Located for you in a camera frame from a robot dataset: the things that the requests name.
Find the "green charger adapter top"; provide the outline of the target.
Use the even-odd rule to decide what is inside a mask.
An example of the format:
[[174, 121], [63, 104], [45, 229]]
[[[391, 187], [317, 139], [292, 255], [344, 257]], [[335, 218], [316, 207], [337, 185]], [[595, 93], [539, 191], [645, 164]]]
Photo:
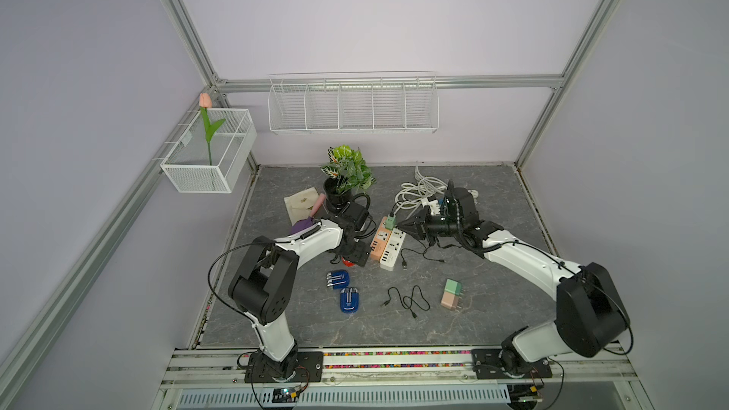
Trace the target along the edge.
[[385, 219], [385, 229], [392, 231], [396, 227], [397, 218], [394, 214], [391, 214]]

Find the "green charger adapter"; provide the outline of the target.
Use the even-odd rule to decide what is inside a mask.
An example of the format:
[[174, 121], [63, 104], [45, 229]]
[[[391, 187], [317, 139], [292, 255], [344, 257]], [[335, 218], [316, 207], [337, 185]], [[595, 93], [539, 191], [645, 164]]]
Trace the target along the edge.
[[452, 294], [453, 296], [461, 297], [463, 294], [461, 282], [453, 279], [447, 279], [444, 286], [444, 292]]
[[396, 227], [397, 218], [394, 214], [391, 214], [385, 219], [385, 229], [392, 231]]

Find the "white power strip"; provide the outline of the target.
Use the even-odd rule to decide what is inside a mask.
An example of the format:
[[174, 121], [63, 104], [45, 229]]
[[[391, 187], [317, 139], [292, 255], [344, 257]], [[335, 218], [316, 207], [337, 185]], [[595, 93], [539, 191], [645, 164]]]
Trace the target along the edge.
[[406, 240], [406, 234], [394, 228], [389, 235], [385, 250], [380, 259], [380, 268], [386, 271], [393, 271], [396, 267], [402, 246]]

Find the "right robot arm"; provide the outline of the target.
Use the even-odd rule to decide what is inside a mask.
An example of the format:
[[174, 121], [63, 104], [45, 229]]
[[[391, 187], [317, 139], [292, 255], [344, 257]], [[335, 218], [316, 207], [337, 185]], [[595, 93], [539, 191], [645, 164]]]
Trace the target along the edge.
[[632, 332], [625, 305], [603, 266], [565, 261], [481, 219], [472, 194], [453, 183], [447, 184], [439, 206], [436, 213], [423, 206], [396, 226], [429, 244], [453, 238], [464, 250], [518, 274], [554, 300], [554, 320], [526, 326], [502, 342], [495, 367], [507, 376], [520, 378], [555, 355], [592, 358]]

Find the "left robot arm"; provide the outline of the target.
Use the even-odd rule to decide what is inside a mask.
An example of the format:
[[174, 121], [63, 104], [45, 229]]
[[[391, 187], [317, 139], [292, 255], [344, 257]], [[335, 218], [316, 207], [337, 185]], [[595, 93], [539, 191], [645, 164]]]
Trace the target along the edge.
[[208, 288], [224, 306], [247, 318], [256, 333], [258, 350], [251, 354], [247, 366], [248, 383], [290, 382], [302, 372], [304, 378], [317, 382], [323, 355], [299, 350], [290, 333], [286, 308], [292, 298], [297, 272], [314, 258], [332, 252], [344, 261], [364, 267], [370, 246], [366, 232], [370, 197], [358, 194], [343, 207], [334, 209], [287, 237], [256, 237], [244, 244], [246, 251], [228, 287], [228, 297], [215, 291], [212, 275], [207, 274]]

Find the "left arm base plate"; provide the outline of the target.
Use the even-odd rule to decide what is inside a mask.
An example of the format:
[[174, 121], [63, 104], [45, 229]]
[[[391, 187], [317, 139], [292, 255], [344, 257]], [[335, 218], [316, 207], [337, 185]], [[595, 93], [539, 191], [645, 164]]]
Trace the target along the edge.
[[282, 362], [275, 362], [256, 351], [245, 369], [245, 383], [320, 383], [324, 372], [324, 353], [320, 350], [292, 351]]

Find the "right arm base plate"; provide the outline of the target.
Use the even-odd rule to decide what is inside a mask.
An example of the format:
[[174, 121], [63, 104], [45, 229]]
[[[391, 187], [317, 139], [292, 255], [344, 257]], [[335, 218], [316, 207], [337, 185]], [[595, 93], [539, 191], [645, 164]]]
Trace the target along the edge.
[[527, 363], [509, 349], [475, 348], [471, 351], [473, 370], [479, 380], [552, 378], [546, 359]]

